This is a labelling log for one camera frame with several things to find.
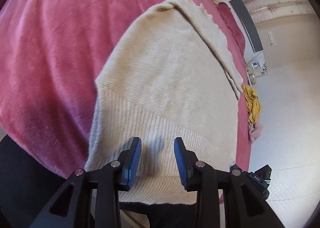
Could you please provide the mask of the beige knit sweater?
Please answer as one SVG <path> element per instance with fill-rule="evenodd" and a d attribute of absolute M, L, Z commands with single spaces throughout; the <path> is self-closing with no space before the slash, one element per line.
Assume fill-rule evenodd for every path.
<path fill-rule="evenodd" d="M 235 162 L 243 79 L 212 16 L 193 0 L 165 0 L 126 30 L 97 77 L 87 171 L 142 140 L 135 184 L 122 202 L 193 204 L 174 140 L 215 169 Z"/>

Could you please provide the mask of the pink garment at bed edge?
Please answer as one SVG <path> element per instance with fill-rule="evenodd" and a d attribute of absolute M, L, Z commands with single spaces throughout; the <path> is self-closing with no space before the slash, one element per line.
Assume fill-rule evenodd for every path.
<path fill-rule="evenodd" d="M 263 125 L 259 122 L 256 124 L 249 123 L 249 141 L 254 143 L 260 136 L 263 131 Z"/>

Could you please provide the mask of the yellow garment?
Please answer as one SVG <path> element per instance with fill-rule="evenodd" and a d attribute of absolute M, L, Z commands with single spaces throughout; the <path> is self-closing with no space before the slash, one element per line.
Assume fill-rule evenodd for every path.
<path fill-rule="evenodd" d="M 261 113 L 261 105 L 258 99 L 258 94 L 254 88 L 247 84 L 242 85 L 247 111 L 248 111 L 248 119 L 250 123 L 255 125 L 259 120 L 259 115 Z"/>

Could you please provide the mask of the white bedside table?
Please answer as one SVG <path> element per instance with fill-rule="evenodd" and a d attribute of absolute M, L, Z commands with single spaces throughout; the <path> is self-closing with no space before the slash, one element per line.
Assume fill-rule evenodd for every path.
<path fill-rule="evenodd" d="M 255 53 L 253 58 L 246 62 L 246 70 L 249 85 L 255 85 L 258 77 L 267 74 L 267 63 L 263 51 Z"/>

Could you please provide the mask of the grey white headboard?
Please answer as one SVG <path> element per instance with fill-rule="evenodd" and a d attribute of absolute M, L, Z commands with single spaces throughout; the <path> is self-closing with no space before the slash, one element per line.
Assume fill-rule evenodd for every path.
<path fill-rule="evenodd" d="M 248 40 L 252 47 L 253 52 L 262 51 L 263 46 L 262 46 L 257 28 L 244 2 L 242 0 L 227 0 L 227 1 L 231 4 L 233 10 L 238 16 L 248 36 Z"/>

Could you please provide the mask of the dark pink pillow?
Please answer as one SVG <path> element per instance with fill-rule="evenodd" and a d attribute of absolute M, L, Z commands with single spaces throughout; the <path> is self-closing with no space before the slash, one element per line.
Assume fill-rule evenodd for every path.
<path fill-rule="evenodd" d="M 222 19 L 224 20 L 227 28 L 230 30 L 233 38 L 235 39 L 242 56 L 244 56 L 246 41 L 240 27 L 234 19 L 231 9 L 225 2 L 220 2 L 217 5 L 217 10 L 220 13 Z"/>

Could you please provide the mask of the pink bed blanket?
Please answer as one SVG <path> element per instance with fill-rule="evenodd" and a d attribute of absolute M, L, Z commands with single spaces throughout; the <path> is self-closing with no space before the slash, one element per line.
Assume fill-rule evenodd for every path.
<path fill-rule="evenodd" d="M 130 24 L 164 0 L 7 0 L 1 9 L 1 127 L 43 167 L 66 178 L 84 167 L 94 81 Z M 242 75 L 244 56 L 217 7 Z"/>

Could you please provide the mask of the wall power socket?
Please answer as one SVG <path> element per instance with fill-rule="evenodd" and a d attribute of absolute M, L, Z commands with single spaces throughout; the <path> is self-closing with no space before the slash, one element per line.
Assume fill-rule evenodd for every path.
<path fill-rule="evenodd" d="M 270 31 L 267 33 L 268 35 L 268 39 L 269 39 L 269 42 L 270 42 L 270 45 L 274 45 L 275 44 L 275 40 L 274 40 L 274 36 L 273 36 L 273 33 Z"/>

